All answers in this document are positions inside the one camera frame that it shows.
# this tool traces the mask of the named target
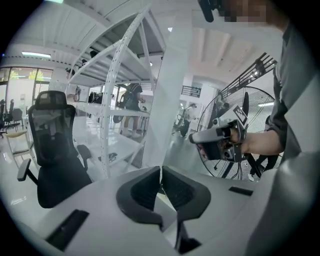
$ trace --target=gray sleeve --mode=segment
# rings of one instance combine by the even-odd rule
[[[283,102],[280,101],[281,85],[277,79],[275,68],[273,69],[273,90],[274,90],[274,105],[272,114],[270,116],[270,128],[268,131],[274,130],[280,139],[282,148],[285,149],[287,142],[287,128],[288,123],[285,119],[285,113],[288,109]]]

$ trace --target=standing fan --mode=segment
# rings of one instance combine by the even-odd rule
[[[197,131],[203,131],[212,127],[212,121],[215,118],[221,117],[228,109],[234,105],[242,107],[242,110],[247,113],[248,117],[248,133],[261,133],[265,131],[266,119],[271,115],[273,109],[273,101],[275,99],[263,90],[255,87],[246,86],[240,90],[223,97],[221,92],[214,98],[206,107],[201,115]],[[201,160],[212,176],[235,179],[249,180],[248,173],[251,170],[251,165],[254,165],[254,160],[257,160],[259,155],[249,155],[248,160],[243,160],[240,163],[233,163],[224,160],[207,160],[201,155]],[[274,168],[280,164],[281,157],[278,158]],[[264,169],[267,160],[263,161],[260,170]]]

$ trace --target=office chair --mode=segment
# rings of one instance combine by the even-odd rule
[[[24,129],[24,121],[22,119],[22,110],[20,108],[15,108],[13,109],[12,111],[12,119],[13,119],[13,122],[14,122],[14,128],[15,128],[15,131],[17,132],[18,131],[18,123],[17,121],[21,121],[21,125],[22,125],[22,130]]]
[[[5,100],[2,99],[0,101],[0,136],[3,138],[3,134],[5,134],[5,131],[1,131],[5,127],[5,121],[4,121],[4,111],[5,111]]]
[[[10,107],[9,107],[9,113],[6,113],[4,116],[4,122],[6,123],[6,129],[5,133],[7,133],[7,130],[9,127],[14,127],[14,125],[11,124],[11,122],[14,120],[12,116],[12,111],[14,110],[15,100],[10,100]]]
[[[77,149],[73,143],[73,123],[76,110],[67,105],[61,91],[42,91],[28,110],[37,163],[41,166],[38,180],[29,170],[31,160],[23,161],[17,179],[28,176],[37,184],[38,202],[43,208],[53,208],[92,181],[87,174],[87,159],[91,153],[85,145]]]

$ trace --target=white floor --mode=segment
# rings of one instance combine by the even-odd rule
[[[97,143],[99,140],[99,130],[96,125],[93,125],[90,120],[88,120],[87,125],[84,126],[77,125],[77,121],[73,125],[73,138],[76,140],[77,144],[85,144],[87,147],[95,146],[93,144]],[[119,140],[118,134],[119,125],[115,127],[112,131],[116,134],[116,138]],[[14,128],[8,129],[8,133],[15,133]],[[19,137],[10,140],[10,144],[13,147],[18,146],[21,148],[24,145],[25,137]],[[24,159],[31,158],[29,155],[24,155]],[[22,158],[20,156],[16,157],[18,165],[22,163]],[[95,182],[99,180],[106,179],[105,174],[101,169],[98,169],[99,161],[96,159],[94,162],[88,161],[88,175]],[[111,168],[112,177],[116,177],[122,174],[122,170],[126,167],[127,162],[124,160],[118,161]],[[30,170],[34,176],[38,177],[38,169],[36,168],[33,161],[30,164]],[[137,168],[130,165],[128,172],[135,171]],[[37,186],[27,177],[25,181],[19,182],[17,180],[18,167],[14,162],[13,156],[11,154],[9,145],[7,143],[6,137],[0,137],[0,197],[4,205],[6,206],[11,217],[23,222],[34,231],[37,230],[37,225],[40,220],[50,211],[50,209],[42,208],[38,203],[37,196]]]

